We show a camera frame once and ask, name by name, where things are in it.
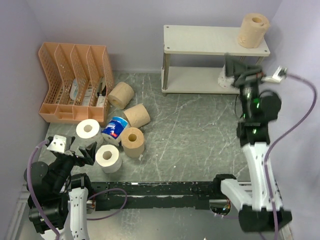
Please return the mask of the white patterned paper roll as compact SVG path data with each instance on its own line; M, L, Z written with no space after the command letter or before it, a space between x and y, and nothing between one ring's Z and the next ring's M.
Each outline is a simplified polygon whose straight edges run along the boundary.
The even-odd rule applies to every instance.
M224 65L221 69L221 72L218 75L218 84L222 87L222 88L232 88L233 87L233 83L235 81L235 77L234 76L226 76L226 66Z

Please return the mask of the white roll front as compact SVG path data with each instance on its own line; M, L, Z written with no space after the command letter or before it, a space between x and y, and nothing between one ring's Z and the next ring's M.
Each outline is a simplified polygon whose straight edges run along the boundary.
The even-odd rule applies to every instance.
M95 162L106 174L117 172L122 166L122 159L118 148L111 144L100 146L95 154Z

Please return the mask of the blue paper roll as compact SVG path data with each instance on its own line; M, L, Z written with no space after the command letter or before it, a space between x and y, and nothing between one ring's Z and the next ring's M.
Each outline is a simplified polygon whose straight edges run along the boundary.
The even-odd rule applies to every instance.
M123 131L130 127L127 120L119 116L114 116L101 131L101 135L108 143L119 147L121 145Z

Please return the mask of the brown roll front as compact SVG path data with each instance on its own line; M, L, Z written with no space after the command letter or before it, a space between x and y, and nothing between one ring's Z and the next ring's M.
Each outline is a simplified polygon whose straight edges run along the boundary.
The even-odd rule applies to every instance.
M247 49L258 48L270 27L268 18L260 13L248 13L244 16L237 41Z

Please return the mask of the brown roll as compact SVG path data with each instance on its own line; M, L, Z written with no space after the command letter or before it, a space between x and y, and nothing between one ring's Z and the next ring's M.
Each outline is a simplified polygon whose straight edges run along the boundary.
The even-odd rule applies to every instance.
M123 110L134 96L133 88L125 83L119 82L108 94L107 98L114 107Z
M237 41L247 49L258 48L270 27L268 18L260 13L248 13L244 16Z
M134 128L140 128L151 121L150 115L142 103L126 109L123 115L130 126Z
M144 134L136 127L129 127L121 134L121 144L128 157L139 158L145 150Z

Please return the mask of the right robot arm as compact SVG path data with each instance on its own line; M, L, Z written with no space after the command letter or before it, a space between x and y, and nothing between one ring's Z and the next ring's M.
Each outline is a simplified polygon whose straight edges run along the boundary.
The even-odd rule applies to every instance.
M283 207L270 163L269 122L278 118L282 106L274 91L259 91L266 75L259 65L249 65L226 54L224 73L233 77L232 87L239 89L242 116L236 135L247 161L251 193L247 193L232 174L218 174L212 193L218 199L226 197L238 210L240 227L245 233L274 232L292 220Z

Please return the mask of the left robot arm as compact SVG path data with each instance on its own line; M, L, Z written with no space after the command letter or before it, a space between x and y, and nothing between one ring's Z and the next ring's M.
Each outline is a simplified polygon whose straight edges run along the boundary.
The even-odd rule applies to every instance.
M44 240L88 240L87 201L94 188L85 173L72 175L75 166L92 166L96 141L71 150L75 137L54 135L32 151L24 172L29 191L28 218Z

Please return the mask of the white two-tier shelf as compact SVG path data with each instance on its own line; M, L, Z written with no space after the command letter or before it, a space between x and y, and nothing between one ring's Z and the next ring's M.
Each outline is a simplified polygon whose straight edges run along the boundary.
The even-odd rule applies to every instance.
M231 86L222 87L220 67L171 66L171 55L223 56L231 54L244 59L257 57L257 63L270 55L265 40L257 48L238 43L238 27L164 25L161 91L167 94L237 94Z

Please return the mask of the papers in organizer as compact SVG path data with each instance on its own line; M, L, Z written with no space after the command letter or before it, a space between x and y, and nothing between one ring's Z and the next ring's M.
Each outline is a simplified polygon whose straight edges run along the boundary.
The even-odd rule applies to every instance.
M101 95L99 97L97 97L97 93L96 93L96 97L97 97L96 106L97 107L102 107L103 103L105 102L105 99L106 99L107 87L106 87L105 78L104 78L104 84L105 84L105 87L102 90ZM77 84L77 80L74 79L72 82L72 85L71 85L70 93L69 93L69 97L71 100L73 100L73 101L76 100L76 96L78 94L78 89L79 89L79 87ZM91 85L89 85L87 90L84 93L84 97L83 97L82 104L81 104L82 106L89 105L92 93L93 93L93 88Z

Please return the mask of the black pen in organizer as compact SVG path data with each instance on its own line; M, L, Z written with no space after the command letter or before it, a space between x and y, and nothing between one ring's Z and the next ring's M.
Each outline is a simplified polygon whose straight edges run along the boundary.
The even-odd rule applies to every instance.
M101 77L100 78L100 82L98 84L98 87L97 87L97 91L96 91L96 96L99 97L101 95L101 92L103 91L105 87L105 78L104 77Z

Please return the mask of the peach plastic file organizer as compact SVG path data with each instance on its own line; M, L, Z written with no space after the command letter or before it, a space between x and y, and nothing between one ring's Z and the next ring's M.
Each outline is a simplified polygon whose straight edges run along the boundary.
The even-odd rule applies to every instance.
M107 123L113 70L104 45L44 42L38 51L48 91L39 115L48 123Z

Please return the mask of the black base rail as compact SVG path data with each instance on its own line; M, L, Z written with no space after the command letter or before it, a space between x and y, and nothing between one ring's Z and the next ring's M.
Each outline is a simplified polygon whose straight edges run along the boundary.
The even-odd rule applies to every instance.
M96 211L194 208L226 215L231 201L212 181L92 182L89 200Z

